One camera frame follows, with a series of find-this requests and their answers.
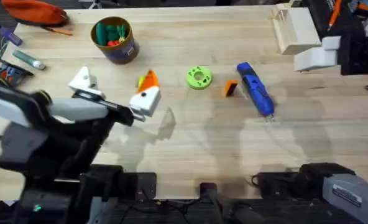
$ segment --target green tube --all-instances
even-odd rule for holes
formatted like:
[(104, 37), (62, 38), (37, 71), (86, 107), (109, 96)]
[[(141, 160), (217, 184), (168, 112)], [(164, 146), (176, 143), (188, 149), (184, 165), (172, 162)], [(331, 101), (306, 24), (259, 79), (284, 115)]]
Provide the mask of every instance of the green tube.
[(25, 63), (33, 66), (34, 68), (37, 68), (39, 70), (43, 70), (46, 68), (46, 66), (40, 60), (37, 60), (36, 58), (33, 58), (19, 50), (15, 50), (12, 54)]

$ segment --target wooden tabletop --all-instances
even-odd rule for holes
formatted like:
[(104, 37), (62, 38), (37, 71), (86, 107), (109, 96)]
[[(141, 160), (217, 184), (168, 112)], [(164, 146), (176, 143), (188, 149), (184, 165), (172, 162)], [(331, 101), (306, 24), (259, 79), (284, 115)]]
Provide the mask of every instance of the wooden tabletop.
[[(154, 117), (131, 128), (115, 125), (94, 163), (157, 173), (158, 198), (195, 198), (201, 182), (216, 182), (229, 196), (259, 197), (250, 175), (307, 162), (337, 162), (368, 181), (368, 76), (343, 77), (338, 67), (294, 72), (293, 56), (277, 53), (272, 6), (67, 13), (72, 37), (17, 26), (20, 50), (48, 66), (31, 68), (12, 56), (16, 47), (9, 44), (4, 59), (35, 73), (21, 89), (70, 97), (69, 81), (88, 66), (109, 101), (127, 105), (149, 68), (162, 91)], [(140, 45), (127, 65), (111, 63), (91, 42), (92, 26), (107, 16), (127, 19)], [(226, 80), (239, 79), (241, 62), (254, 67), (274, 98), (275, 122), (265, 122), (242, 88), (223, 97)], [(197, 65), (213, 74), (205, 90), (186, 84), (186, 71)], [(6, 123), (0, 119), (0, 132)], [(20, 174), (0, 169), (0, 199), (18, 198), (22, 184)]]

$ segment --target orange pouch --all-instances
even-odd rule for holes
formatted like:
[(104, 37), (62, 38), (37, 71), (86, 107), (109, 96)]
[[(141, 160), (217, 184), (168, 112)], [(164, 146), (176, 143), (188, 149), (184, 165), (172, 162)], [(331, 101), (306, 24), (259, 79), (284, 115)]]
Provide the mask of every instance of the orange pouch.
[(2, 0), (7, 12), (18, 22), (32, 26), (61, 27), (67, 13), (57, 6), (35, 0)]

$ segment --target yellow green ring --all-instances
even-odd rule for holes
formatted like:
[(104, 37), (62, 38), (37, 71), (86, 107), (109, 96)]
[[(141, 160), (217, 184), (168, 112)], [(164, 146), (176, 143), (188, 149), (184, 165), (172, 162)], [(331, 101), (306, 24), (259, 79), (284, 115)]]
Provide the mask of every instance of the yellow green ring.
[[(195, 77), (199, 76), (201, 76), (202, 78), (200, 80), (197, 80)], [(186, 73), (186, 82), (192, 89), (203, 90), (211, 83), (211, 73), (205, 67), (192, 67)]]

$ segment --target can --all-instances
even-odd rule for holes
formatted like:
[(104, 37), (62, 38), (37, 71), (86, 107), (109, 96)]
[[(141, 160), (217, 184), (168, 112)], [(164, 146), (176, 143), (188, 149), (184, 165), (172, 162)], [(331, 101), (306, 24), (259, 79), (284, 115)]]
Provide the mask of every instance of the can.
[[(117, 46), (102, 46), (97, 44), (96, 26), (98, 23), (102, 23), (105, 26), (121, 26), (125, 25), (129, 33), (125, 40), (119, 43)], [(110, 59), (110, 61), (117, 64), (125, 64), (131, 62), (139, 54), (139, 45), (133, 38), (133, 31), (130, 24), (121, 17), (111, 16), (98, 21), (91, 29), (91, 40), (102, 51), (102, 53)]]

